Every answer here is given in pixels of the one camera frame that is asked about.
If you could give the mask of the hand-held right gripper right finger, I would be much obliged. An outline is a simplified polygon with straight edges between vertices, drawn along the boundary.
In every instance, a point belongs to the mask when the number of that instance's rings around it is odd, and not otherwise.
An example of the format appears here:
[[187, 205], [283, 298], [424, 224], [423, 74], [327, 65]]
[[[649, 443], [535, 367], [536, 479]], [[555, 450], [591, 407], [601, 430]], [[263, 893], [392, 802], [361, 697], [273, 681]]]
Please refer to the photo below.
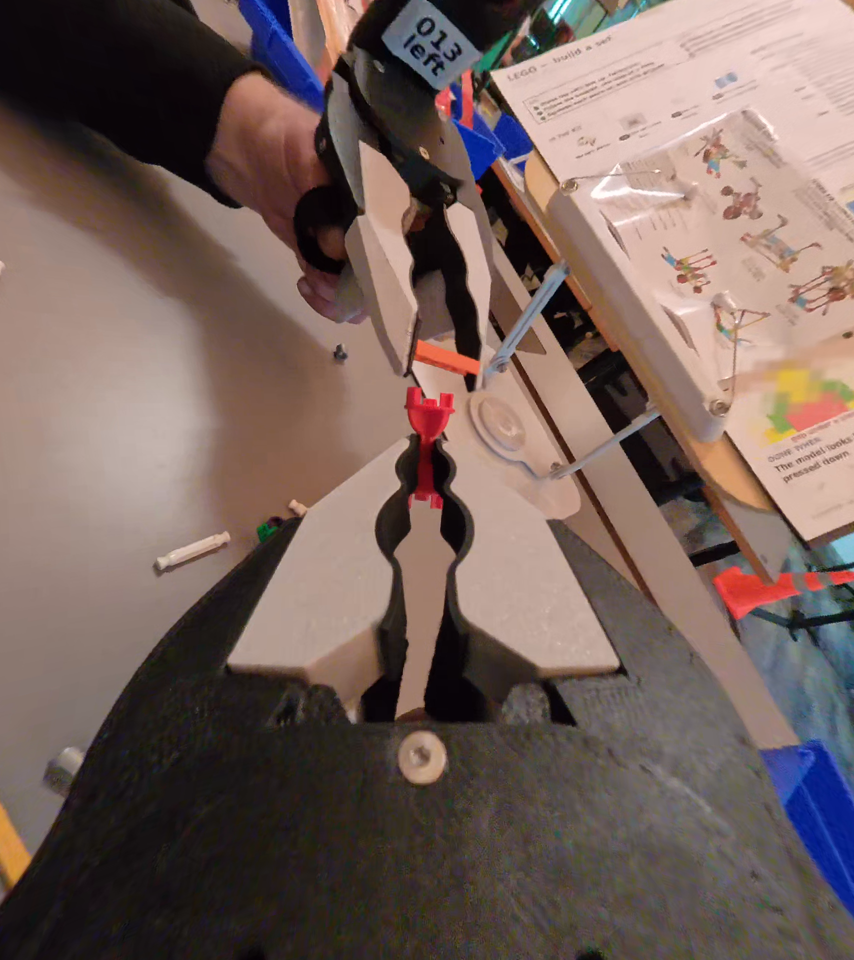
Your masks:
[[454, 558], [426, 713], [481, 721], [518, 686], [617, 673], [620, 657], [560, 545], [562, 525], [451, 440], [435, 443], [433, 483]]

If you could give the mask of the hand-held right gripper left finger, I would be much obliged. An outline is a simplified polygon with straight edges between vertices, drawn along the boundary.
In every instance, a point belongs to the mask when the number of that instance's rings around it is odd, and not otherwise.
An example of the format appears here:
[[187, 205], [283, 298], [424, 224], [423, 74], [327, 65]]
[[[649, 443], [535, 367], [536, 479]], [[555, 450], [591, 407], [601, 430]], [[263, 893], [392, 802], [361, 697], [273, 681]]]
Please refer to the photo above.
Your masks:
[[405, 437], [313, 505], [226, 662], [234, 674], [334, 690], [392, 722], [408, 642], [397, 548], [412, 529], [419, 440]]

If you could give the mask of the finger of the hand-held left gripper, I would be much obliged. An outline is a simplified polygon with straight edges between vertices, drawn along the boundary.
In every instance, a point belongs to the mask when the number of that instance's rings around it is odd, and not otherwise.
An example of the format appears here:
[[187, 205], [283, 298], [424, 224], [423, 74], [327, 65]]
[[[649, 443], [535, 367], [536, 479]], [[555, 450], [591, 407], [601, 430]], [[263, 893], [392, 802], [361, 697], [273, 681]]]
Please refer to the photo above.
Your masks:
[[408, 371], [424, 332], [452, 331], [457, 352], [479, 361], [490, 320], [493, 236], [463, 139], [409, 138], [406, 183], [416, 307]]
[[398, 377], [411, 366], [418, 318], [406, 239], [412, 194], [390, 160], [358, 143], [361, 199], [345, 231], [347, 261], [385, 356]]

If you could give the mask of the orange strip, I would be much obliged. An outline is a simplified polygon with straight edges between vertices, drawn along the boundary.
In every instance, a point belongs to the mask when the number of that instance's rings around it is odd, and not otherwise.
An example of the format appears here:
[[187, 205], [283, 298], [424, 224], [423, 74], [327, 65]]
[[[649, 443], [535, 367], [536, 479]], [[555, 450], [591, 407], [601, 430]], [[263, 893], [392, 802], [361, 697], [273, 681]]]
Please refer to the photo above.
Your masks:
[[417, 340], [412, 359], [416, 363], [431, 366], [462, 378], [477, 378], [481, 375], [481, 364], [477, 359], [459, 354], [433, 342]]

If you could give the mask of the red hourglass connector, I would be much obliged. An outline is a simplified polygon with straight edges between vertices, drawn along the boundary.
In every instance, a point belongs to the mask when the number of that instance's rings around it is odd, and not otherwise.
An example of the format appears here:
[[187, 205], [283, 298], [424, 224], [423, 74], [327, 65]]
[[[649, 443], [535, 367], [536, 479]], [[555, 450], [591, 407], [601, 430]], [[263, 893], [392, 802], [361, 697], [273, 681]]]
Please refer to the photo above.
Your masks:
[[444, 498], [436, 490], [434, 482], [434, 451], [436, 441], [445, 432], [455, 413], [455, 394], [441, 392], [435, 399], [425, 396], [420, 387], [409, 387], [405, 410], [409, 426], [418, 439], [416, 486], [409, 502], [426, 502], [431, 509], [442, 510]]

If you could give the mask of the blue plastic bin white tag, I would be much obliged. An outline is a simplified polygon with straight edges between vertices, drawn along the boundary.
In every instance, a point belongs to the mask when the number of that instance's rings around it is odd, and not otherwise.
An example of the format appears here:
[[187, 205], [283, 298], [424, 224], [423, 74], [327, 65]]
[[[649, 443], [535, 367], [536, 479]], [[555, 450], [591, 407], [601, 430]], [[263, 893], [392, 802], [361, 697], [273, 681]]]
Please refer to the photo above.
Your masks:
[[833, 755], [810, 740], [760, 756], [809, 856], [854, 918], [854, 796]]

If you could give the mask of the person's left forearm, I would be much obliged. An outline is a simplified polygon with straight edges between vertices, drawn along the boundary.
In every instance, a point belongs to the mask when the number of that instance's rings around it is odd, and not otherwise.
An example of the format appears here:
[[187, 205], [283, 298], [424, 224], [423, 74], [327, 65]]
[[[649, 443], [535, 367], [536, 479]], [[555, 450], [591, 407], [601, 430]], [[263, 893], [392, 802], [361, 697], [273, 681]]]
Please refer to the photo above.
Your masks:
[[0, 1], [0, 92], [238, 209], [206, 159], [252, 60], [189, 2]]

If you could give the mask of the person's left hand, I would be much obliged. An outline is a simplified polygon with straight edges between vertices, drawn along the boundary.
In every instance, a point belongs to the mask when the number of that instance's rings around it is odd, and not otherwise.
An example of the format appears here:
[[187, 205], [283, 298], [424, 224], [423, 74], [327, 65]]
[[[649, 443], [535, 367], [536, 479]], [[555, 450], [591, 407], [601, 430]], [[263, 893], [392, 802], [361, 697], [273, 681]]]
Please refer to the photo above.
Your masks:
[[263, 74], [247, 73], [227, 91], [205, 166], [221, 193], [258, 214], [294, 253], [302, 272], [296, 283], [302, 299], [315, 313], [342, 323], [338, 279], [307, 263], [294, 226], [301, 197], [331, 183], [316, 153], [319, 122], [317, 114]]

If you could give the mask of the white document stand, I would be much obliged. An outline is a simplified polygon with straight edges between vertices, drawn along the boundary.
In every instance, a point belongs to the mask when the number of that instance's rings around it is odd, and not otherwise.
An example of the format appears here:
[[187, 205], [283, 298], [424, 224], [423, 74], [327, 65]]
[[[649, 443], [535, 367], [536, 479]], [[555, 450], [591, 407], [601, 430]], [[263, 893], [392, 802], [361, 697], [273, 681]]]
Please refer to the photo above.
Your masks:
[[692, 374], [661, 342], [656, 303], [635, 289], [630, 263], [602, 218], [590, 220], [576, 204], [589, 198], [583, 184], [566, 195], [545, 161], [533, 151], [523, 173], [497, 158], [481, 177], [488, 210], [512, 209], [530, 232], [530, 246], [545, 258], [545, 294], [529, 291], [495, 236], [490, 267], [490, 321], [481, 365], [480, 399], [470, 400], [469, 445], [508, 486], [547, 518], [565, 519], [587, 495], [621, 548], [637, 581], [652, 587], [652, 559], [643, 546], [670, 556], [661, 515], [647, 497], [620, 440], [614, 440], [577, 368], [549, 326], [548, 308], [561, 282], [615, 358], [621, 358], [647, 395], [652, 411], [697, 473], [702, 492], [722, 521], [733, 547], [766, 583], [781, 575], [798, 541], [757, 477], [723, 434], [727, 416], [719, 399], [703, 399]]

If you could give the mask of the orange traffic cone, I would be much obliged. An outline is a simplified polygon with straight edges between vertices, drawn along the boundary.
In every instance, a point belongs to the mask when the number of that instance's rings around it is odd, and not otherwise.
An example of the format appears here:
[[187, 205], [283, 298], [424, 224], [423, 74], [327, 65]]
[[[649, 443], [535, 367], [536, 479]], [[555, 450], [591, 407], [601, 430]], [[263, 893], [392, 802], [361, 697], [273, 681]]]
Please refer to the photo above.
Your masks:
[[721, 571], [713, 578], [713, 587], [735, 620], [741, 620], [760, 608], [802, 594], [817, 593], [835, 586], [854, 583], [854, 571], [784, 572], [776, 582], [766, 583], [738, 567]]

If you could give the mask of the printed instruction sheet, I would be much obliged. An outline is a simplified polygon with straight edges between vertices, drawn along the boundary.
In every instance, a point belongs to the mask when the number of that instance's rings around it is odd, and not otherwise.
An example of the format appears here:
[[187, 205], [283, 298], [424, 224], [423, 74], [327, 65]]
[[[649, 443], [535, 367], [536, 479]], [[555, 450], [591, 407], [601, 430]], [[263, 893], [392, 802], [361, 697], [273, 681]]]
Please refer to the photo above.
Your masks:
[[[495, 84], [590, 220], [596, 179], [722, 114], [754, 111], [780, 147], [854, 215], [854, 10], [845, 2], [671, 2], [496, 72]], [[719, 400], [722, 434], [803, 541], [854, 531], [854, 331], [721, 393], [653, 293], [657, 340]]]

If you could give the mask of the laminated picture card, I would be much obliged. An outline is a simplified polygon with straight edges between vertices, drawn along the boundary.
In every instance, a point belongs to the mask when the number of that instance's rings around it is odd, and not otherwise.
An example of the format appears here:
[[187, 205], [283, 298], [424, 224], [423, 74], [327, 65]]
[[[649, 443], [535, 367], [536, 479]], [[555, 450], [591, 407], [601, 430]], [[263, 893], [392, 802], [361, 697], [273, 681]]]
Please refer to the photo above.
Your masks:
[[589, 197], [722, 394], [854, 331], [854, 215], [755, 111], [618, 163]]

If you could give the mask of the grey metal cylinder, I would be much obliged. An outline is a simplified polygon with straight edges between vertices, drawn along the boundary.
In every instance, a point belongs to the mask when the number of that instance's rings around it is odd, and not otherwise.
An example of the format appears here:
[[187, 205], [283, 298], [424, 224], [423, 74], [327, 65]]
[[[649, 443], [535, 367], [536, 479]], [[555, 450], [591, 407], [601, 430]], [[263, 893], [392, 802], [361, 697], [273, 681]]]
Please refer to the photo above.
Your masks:
[[62, 749], [48, 761], [43, 785], [56, 796], [67, 798], [84, 762], [85, 750], [73, 746]]

